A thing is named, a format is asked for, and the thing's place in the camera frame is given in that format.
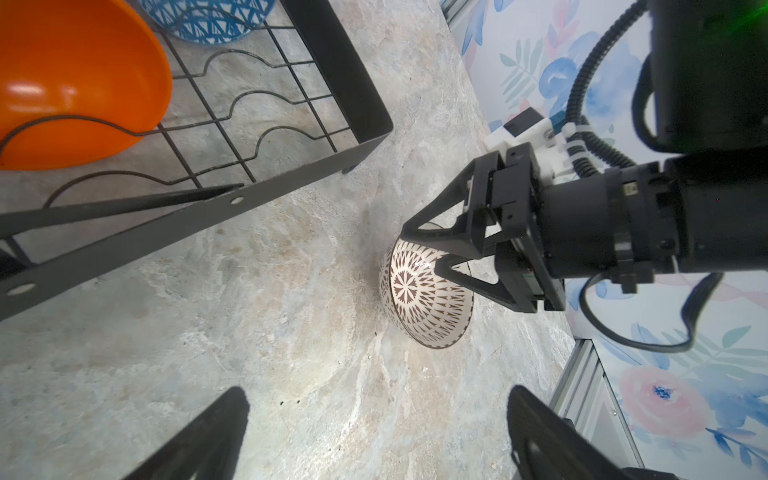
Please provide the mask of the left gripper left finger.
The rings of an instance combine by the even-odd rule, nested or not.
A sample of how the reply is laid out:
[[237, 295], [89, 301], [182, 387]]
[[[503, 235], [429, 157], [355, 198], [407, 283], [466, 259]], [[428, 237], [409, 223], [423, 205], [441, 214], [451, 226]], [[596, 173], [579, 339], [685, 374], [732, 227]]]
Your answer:
[[249, 414], [244, 390], [231, 387], [128, 479], [231, 479]]

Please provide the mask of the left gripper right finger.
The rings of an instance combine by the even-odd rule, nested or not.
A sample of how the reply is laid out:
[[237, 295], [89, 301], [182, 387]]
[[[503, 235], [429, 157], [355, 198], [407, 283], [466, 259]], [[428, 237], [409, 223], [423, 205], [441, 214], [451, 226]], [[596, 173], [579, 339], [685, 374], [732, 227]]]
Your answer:
[[674, 479], [672, 473], [620, 468], [522, 385], [508, 398], [511, 458], [521, 478], [530, 480]]

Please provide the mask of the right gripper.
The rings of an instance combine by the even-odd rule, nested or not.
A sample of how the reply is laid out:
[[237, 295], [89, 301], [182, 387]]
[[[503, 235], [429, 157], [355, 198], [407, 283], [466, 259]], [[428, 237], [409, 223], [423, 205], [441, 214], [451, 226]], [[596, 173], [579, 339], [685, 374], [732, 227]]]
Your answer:
[[[539, 183], [529, 143], [504, 155], [473, 159], [433, 201], [406, 221], [400, 238], [449, 254], [435, 263], [435, 274], [517, 313], [566, 307], [564, 284], [547, 269], [536, 218]], [[461, 206], [454, 223], [426, 228], [436, 217]], [[490, 223], [499, 231], [486, 237]], [[464, 274], [454, 266], [470, 260], [457, 255], [491, 256], [497, 281]]]

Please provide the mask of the beige lattice bowl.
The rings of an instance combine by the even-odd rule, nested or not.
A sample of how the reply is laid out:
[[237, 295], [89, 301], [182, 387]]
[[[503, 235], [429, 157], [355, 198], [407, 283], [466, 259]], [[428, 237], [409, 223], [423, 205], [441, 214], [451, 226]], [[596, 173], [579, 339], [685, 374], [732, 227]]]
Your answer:
[[379, 292], [391, 323], [418, 344], [435, 350], [456, 344], [467, 331], [474, 294], [434, 271], [444, 253], [398, 239], [388, 249]]

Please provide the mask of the black wire dish rack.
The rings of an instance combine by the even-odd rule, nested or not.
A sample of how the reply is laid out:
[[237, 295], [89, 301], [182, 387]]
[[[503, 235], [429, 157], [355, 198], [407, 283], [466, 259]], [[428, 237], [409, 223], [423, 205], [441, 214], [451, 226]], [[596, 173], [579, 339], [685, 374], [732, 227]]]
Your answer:
[[1, 315], [336, 173], [393, 124], [327, 1], [277, 1], [234, 42], [180, 40], [127, 2], [167, 57], [172, 95], [140, 141], [84, 165], [1, 168]]

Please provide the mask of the dark blue patterned bowl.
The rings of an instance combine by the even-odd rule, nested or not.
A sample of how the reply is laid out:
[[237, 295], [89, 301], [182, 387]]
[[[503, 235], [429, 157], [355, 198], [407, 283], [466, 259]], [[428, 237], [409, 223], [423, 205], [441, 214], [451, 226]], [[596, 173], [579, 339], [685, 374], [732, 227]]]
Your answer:
[[261, 28], [276, 0], [141, 0], [138, 5], [176, 38], [201, 45], [234, 42]]

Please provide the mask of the orange plastic bowl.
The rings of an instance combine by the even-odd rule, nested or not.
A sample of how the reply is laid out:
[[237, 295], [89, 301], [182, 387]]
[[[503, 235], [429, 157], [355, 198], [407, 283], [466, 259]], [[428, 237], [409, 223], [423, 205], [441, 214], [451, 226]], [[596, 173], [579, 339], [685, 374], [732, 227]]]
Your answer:
[[2, 2], [2, 170], [116, 155], [158, 125], [171, 95], [163, 48], [127, 2]]

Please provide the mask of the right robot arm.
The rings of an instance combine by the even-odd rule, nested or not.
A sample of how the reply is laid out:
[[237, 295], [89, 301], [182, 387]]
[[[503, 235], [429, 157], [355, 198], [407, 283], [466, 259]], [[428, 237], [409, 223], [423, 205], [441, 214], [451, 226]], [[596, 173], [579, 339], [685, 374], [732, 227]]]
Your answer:
[[[651, 51], [632, 121], [664, 160], [637, 164], [582, 109], [598, 66], [643, 15]], [[527, 109], [496, 129], [402, 236], [444, 252], [440, 276], [521, 313], [564, 310], [571, 278], [633, 293], [675, 271], [704, 275], [695, 308], [722, 273], [765, 269], [766, 3], [633, 3], [585, 59], [564, 113]]]

